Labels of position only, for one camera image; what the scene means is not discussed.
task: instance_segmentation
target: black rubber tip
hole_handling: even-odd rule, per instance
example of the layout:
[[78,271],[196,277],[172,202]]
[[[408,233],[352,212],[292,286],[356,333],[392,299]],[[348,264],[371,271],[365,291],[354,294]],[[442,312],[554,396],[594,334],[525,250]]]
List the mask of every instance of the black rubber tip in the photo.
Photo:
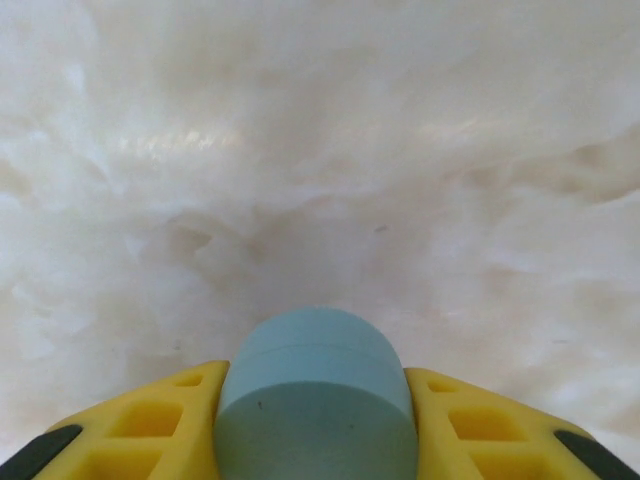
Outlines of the black rubber tip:
[[640,475],[595,440],[566,430],[556,431],[555,436],[600,480],[640,480]]
[[67,425],[34,438],[0,466],[0,480],[33,480],[81,432],[80,425]]

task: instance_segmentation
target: white fabric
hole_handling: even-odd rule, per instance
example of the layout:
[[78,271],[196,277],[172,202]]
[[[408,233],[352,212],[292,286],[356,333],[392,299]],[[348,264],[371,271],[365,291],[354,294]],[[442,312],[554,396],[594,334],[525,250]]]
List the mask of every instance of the white fabric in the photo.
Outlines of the white fabric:
[[359,314],[640,469],[640,9],[0,2],[0,456]]

